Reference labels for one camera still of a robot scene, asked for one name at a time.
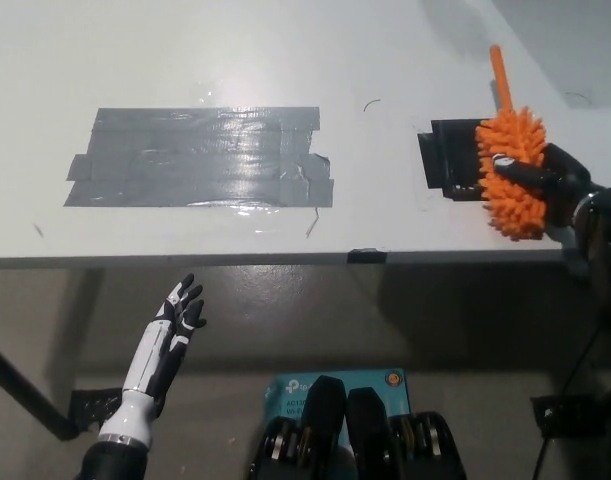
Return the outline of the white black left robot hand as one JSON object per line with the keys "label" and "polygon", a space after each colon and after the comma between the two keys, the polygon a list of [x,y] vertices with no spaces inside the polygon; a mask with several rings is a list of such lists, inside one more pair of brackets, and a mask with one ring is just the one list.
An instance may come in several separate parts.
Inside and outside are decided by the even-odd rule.
{"label": "white black left robot hand", "polygon": [[151,448],[152,424],[162,413],[193,334],[207,324],[202,291],[188,274],[147,324],[121,389],[121,405],[101,426],[100,442]]}

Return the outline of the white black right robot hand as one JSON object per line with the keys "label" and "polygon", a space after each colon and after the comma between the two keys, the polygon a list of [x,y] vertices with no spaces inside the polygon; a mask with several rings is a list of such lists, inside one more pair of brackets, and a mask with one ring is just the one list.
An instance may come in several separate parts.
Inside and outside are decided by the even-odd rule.
{"label": "white black right robot hand", "polygon": [[594,184],[589,171],[575,157],[554,143],[548,143],[540,166],[519,161],[508,154],[492,156],[492,168],[508,180],[545,203],[545,220],[554,227],[578,226],[583,208],[601,187]]}

